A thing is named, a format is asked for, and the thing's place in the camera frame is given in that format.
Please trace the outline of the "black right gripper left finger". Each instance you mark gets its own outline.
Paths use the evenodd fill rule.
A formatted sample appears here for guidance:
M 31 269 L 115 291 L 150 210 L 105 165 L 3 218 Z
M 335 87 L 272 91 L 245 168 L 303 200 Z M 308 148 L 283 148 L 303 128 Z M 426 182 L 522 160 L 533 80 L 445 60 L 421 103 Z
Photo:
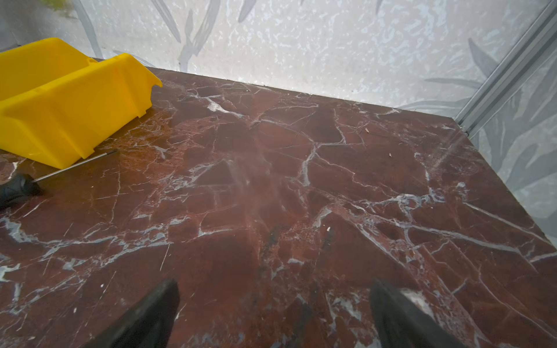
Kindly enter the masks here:
M 180 293 L 166 279 L 85 347 L 166 347 L 178 312 Z

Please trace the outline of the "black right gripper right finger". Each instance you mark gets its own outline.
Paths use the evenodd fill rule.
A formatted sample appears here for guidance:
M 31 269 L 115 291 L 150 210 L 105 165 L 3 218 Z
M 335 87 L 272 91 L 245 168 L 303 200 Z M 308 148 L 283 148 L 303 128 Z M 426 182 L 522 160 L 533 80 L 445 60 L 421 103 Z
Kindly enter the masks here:
M 381 346 L 464 346 L 388 282 L 376 281 L 368 298 Z

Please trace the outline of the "black handled screwdriver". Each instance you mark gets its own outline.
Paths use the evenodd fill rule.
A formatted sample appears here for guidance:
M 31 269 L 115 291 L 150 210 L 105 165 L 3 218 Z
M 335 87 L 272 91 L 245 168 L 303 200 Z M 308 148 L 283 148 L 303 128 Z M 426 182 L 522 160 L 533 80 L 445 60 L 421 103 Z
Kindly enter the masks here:
M 68 168 L 55 171 L 53 173 L 44 175 L 40 178 L 33 178 L 29 174 L 19 173 L 12 177 L 6 183 L 1 184 L 1 210 L 7 209 L 9 206 L 13 205 L 17 200 L 36 197 L 42 193 L 39 182 L 45 179 L 51 178 L 53 176 L 59 175 L 71 169 L 77 168 L 81 165 L 85 165 L 89 162 L 98 160 L 100 158 L 110 156 L 117 152 L 117 149 L 113 149 L 109 152 L 102 153 L 95 157 L 83 160 Z

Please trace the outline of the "yellow plastic bin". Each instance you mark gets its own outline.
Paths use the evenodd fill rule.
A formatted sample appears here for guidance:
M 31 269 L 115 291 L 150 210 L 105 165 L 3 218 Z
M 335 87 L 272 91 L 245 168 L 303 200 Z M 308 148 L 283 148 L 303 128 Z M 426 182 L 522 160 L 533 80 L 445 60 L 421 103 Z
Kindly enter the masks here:
M 1 53 L 1 149 L 57 169 L 152 107 L 162 82 L 129 54 L 97 62 L 58 38 Z

